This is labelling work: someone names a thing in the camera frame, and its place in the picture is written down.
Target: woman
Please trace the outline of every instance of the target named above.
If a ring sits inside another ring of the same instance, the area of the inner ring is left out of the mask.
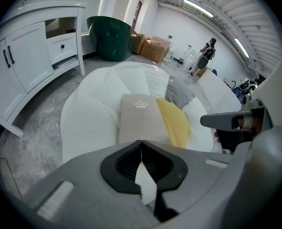
[[[204,45],[204,47],[200,50],[200,52],[202,52],[201,57],[202,57],[209,49],[213,48],[213,49],[214,49],[213,55],[209,58],[209,60],[211,60],[211,59],[214,57],[214,55],[215,55],[215,43],[216,43],[216,39],[215,39],[215,38],[212,38],[212,39],[209,41],[209,43],[206,43],[206,44]],[[191,75],[193,75],[193,74],[195,73],[195,71],[197,70],[197,68],[198,68],[198,62],[199,62],[199,60],[200,60],[201,57],[199,57],[199,59],[197,59],[197,60],[193,63],[192,67],[190,68],[190,74],[191,74]]]

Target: ceiling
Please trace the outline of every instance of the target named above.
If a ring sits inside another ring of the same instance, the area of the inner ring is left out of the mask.
[[[197,20],[215,33],[236,54],[254,77],[268,77],[282,59],[282,44],[266,10],[258,0],[190,0],[214,15],[210,18],[183,0],[159,0],[166,8]],[[247,58],[234,38],[238,38]]]

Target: cabinet handle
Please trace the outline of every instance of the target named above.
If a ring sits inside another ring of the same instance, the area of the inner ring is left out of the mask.
[[[7,62],[7,65],[8,65],[8,68],[11,67],[11,65],[9,64],[9,61],[8,61],[8,58],[7,58],[7,55],[6,55],[6,51],[3,50],[3,55],[4,55],[4,58],[6,59],[6,62]]]
[[[11,50],[10,50],[10,46],[8,46],[8,50],[9,50],[10,58],[12,60],[12,64],[14,64],[15,61],[13,60],[12,53],[11,53]]]

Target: ceiling light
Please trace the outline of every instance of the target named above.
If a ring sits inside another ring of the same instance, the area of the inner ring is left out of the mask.
[[[189,0],[183,0],[185,3],[190,4],[191,6],[197,8],[198,10],[200,10],[201,12],[204,12],[206,15],[210,16],[211,18],[214,16],[213,14],[211,14],[210,12],[208,12],[207,10],[205,10],[204,8],[198,6],[197,4],[189,1]]]
[[[246,52],[246,50],[244,49],[244,47],[242,46],[241,42],[237,39],[234,38],[235,41],[237,42],[237,44],[241,47],[242,51],[244,52],[244,54],[246,55],[247,58],[250,58],[249,54]]]

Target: cabinet door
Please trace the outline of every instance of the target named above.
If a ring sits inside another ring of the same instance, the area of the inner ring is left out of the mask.
[[[2,40],[0,42],[0,117],[7,120],[26,95],[26,91],[10,65],[6,44]]]
[[[45,22],[12,33],[6,37],[6,45],[10,63],[27,92],[53,73],[46,44]]]

